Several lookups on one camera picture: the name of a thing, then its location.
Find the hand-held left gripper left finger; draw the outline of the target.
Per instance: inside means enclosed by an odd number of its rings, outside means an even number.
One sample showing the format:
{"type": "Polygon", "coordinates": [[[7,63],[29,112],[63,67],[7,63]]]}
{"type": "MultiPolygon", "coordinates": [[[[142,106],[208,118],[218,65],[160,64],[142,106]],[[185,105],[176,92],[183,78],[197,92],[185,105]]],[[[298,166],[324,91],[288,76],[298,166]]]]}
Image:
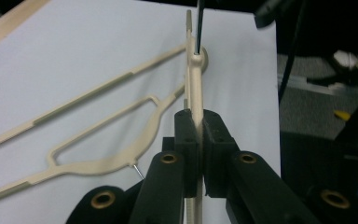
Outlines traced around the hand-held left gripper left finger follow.
{"type": "Polygon", "coordinates": [[[199,168],[199,140],[192,114],[184,109],[174,115],[174,137],[164,137],[163,151],[175,151],[185,159],[184,194],[186,198],[197,196],[199,168]]]}

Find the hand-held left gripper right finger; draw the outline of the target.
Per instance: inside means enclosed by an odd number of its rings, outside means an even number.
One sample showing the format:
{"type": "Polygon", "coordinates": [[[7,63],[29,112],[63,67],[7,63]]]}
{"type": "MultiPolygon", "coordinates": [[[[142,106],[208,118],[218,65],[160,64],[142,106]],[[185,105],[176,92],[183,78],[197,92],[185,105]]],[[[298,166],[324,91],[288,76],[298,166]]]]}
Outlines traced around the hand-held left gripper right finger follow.
{"type": "Polygon", "coordinates": [[[203,174],[206,195],[211,198],[225,198],[229,183],[227,163],[238,151],[221,116],[205,110],[203,116],[203,174]]]}

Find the beige plastic clothes hanger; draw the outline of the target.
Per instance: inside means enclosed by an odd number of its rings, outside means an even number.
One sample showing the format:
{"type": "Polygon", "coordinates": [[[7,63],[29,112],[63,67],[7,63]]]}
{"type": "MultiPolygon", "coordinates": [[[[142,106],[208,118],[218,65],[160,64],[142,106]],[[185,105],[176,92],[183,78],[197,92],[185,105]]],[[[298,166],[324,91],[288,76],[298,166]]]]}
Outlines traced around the beige plastic clothes hanger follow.
{"type": "MultiPolygon", "coordinates": [[[[132,69],[130,69],[130,71],[113,77],[110,80],[104,82],[103,84],[78,95],[67,103],[59,105],[34,119],[26,121],[21,125],[5,133],[0,134],[0,145],[29,130],[32,130],[35,127],[39,127],[49,121],[56,119],[59,115],[74,108],[76,105],[88,101],[89,99],[101,94],[103,91],[112,89],[116,85],[123,83],[131,77],[136,77],[143,71],[155,65],[165,63],[172,57],[182,53],[185,50],[185,45],[179,45],[173,49],[170,49],[169,51],[164,52],[145,63],[141,63],[133,67],[132,69]]],[[[0,200],[60,175],[105,175],[118,171],[126,166],[135,165],[138,159],[143,154],[145,154],[145,152],[154,142],[154,139],[156,138],[158,133],[159,124],[163,113],[174,103],[174,101],[176,101],[176,99],[179,98],[179,96],[184,92],[184,90],[185,85],[180,84],[172,93],[170,93],[163,100],[160,100],[155,95],[146,95],[140,100],[118,110],[118,112],[91,125],[86,130],[77,133],[69,139],[63,141],[61,144],[57,145],[48,152],[46,156],[48,168],[46,170],[36,173],[34,175],[26,176],[23,179],[16,180],[12,183],[4,185],[3,187],[0,187],[0,200]],[[127,148],[121,150],[115,155],[104,157],[99,160],[77,161],[66,164],[59,164],[57,162],[57,155],[60,151],[71,146],[75,142],[84,139],[86,136],[96,132],[98,129],[107,125],[114,119],[117,119],[128,112],[131,112],[132,110],[146,102],[154,103],[156,105],[156,109],[152,113],[150,119],[146,123],[140,135],[132,143],[130,143],[127,148]]]]}
{"type": "Polygon", "coordinates": [[[206,57],[201,53],[201,31],[205,0],[197,0],[196,27],[192,28],[192,12],[186,13],[186,105],[191,112],[196,129],[196,196],[186,199],[186,224],[202,224],[202,144],[203,144],[203,93],[202,93],[202,64],[206,57]]]}

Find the small yellow object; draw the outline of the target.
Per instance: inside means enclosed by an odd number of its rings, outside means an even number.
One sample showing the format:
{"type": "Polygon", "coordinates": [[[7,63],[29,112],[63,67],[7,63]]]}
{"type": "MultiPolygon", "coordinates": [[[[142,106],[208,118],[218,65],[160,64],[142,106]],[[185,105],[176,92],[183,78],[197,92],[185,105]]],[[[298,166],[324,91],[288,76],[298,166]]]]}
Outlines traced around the small yellow object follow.
{"type": "Polygon", "coordinates": [[[338,119],[342,119],[344,121],[348,121],[351,118],[351,114],[341,110],[335,110],[334,116],[338,119]]]}

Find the white and green object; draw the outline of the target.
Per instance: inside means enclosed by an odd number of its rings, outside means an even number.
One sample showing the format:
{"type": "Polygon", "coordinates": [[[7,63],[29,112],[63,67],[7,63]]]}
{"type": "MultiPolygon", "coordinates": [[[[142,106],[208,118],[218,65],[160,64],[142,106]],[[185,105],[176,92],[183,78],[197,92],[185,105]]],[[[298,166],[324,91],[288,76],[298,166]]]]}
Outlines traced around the white and green object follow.
{"type": "Polygon", "coordinates": [[[333,55],[334,62],[345,69],[358,69],[358,55],[338,50],[333,55]]]}

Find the black curtain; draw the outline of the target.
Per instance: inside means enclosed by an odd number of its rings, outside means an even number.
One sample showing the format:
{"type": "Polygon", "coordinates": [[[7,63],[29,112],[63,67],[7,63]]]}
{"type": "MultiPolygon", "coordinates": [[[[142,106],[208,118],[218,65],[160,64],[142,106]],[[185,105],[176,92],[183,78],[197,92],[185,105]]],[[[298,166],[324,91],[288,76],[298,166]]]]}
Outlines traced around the black curtain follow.
{"type": "Polygon", "coordinates": [[[277,51],[288,54],[294,37],[300,57],[358,55],[358,0],[289,0],[276,21],[277,51]]]}

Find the metal floor rail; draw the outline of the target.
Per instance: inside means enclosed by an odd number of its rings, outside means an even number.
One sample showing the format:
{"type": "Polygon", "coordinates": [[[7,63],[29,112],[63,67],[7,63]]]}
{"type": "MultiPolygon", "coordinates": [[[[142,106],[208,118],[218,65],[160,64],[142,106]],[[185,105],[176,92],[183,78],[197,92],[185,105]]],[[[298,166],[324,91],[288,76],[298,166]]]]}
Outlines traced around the metal floor rail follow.
{"type": "Polygon", "coordinates": [[[342,83],[322,86],[319,84],[312,84],[308,82],[305,77],[300,76],[290,76],[287,81],[287,87],[335,96],[358,97],[358,87],[348,86],[342,83]]]}

